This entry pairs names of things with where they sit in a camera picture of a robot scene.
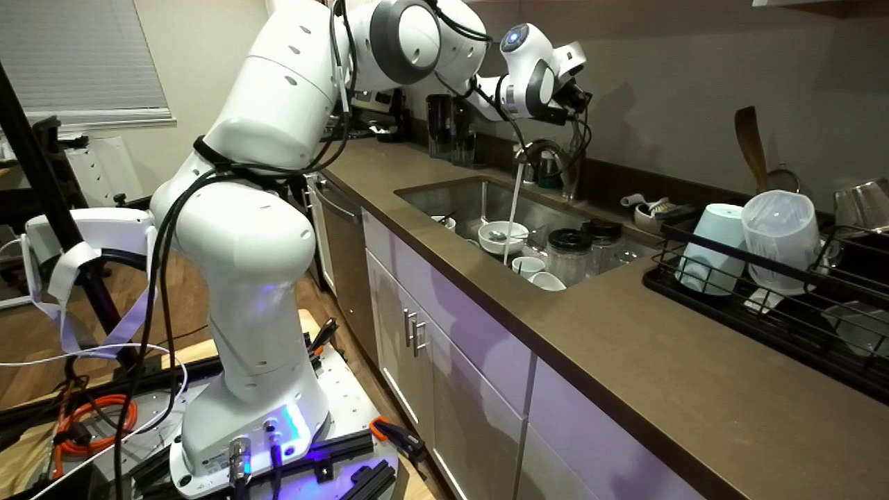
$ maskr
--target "countertop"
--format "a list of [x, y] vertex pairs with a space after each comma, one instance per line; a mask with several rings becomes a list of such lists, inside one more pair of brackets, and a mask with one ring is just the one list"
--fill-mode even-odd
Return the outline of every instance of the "countertop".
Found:
[[486, 173], [382, 143], [328, 173], [707, 498], [889, 496], [885, 404], [644, 290], [651, 262], [549, 294], [396, 194]]

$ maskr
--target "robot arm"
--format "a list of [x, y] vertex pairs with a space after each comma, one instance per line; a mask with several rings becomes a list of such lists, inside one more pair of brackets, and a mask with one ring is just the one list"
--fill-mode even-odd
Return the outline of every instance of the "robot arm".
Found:
[[360, 40], [360, 89], [396, 89], [435, 73], [494, 123], [532, 118], [561, 125], [589, 107], [589, 96], [575, 86], [575, 75], [587, 64], [580, 44], [554, 47], [532, 22], [510, 28], [501, 40], [510, 73], [482, 79], [489, 36], [461, 0], [365, 4], [342, 19]]
[[540, 121], [567, 123], [583, 115], [589, 96], [579, 91], [575, 75], [583, 69], [587, 55], [580, 44], [554, 41], [532, 22], [514, 25], [501, 40], [507, 75], [478, 79], [483, 62], [483, 34], [475, 12], [461, 0], [439, 0], [443, 19], [443, 59], [436, 75], [453, 91], [461, 91], [486, 121]]
[[328, 419], [292, 291], [312, 265], [315, 232], [254, 180], [315, 169], [348, 86], [378, 91], [436, 73], [489, 121], [558, 123], [587, 108], [589, 98], [569, 91], [583, 68], [575, 44], [554, 51], [535, 25], [518, 25], [501, 41], [510, 75], [478, 79], [486, 44], [468, 32], [482, 34], [482, 19], [461, 0], [436, 8], [378, 0], [335, 16], [318, 0], [285, 4], [255, 36], [221, 121], [153, 194], [162, 232], [176, 229], [178, 251], [205, 279], [223, 365], [171, 447], [171, 476], [187, 498], [225, 489], [242, 451], [255, 473], [275, 464], [271, 441], [297, 462]]

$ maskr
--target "window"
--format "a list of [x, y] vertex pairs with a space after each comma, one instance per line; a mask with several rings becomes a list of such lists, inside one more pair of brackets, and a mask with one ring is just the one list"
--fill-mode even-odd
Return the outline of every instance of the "window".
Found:
[[173, 121], [135, 0], [0, 0], [0, 62], [32, 121]]

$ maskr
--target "kitchen cabinet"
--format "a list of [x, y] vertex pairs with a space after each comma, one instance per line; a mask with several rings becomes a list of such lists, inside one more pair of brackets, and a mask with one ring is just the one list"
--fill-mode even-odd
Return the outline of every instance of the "kitchen cabinet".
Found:
[[365, 355], [375, 361], [378, 341], [372, 336], [362, 203], [325, 176], [308, 180], [308, 194], [323, 279], [335, 290], [336, 307]]
[[514, 498], [532, 354], [378, 221], [362, 221], [385, 380], [458, 498]]
[[419, 318], [414, 298], [367, 253], [371, 307], [378, 339], [378, 369], [401, 409], [410, 415], [419, 439], [435, 439], [435, 380], [432, 365], [419, 355], [417, 332], [428, 323]]
[[536, 361], [518, 498], [692, 500], [701, 496], [554, 366]]

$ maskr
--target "cup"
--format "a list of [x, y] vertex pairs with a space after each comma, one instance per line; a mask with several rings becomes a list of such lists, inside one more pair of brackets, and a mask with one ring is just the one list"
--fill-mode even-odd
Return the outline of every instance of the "cup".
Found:
[[[761, 193], [744, 207], [744, 246], [754, 257], [805, 271], [821, 251], [815, 207], [797, 193]], [[783, 298], [803, 294], [803, 280], [764, 268], [750, 268], [750, 279]]]
[[[742, 207], [710, 203], [696, 225], [696, 237], [742, 251], [744, 247], [742, 214], [744, 214]], [[675, 280], [685, 283], [686, 290], [726, 298], [735, 291], [742, 273], [744, 273], [744, 262], [689, 243], [678, 262]]]

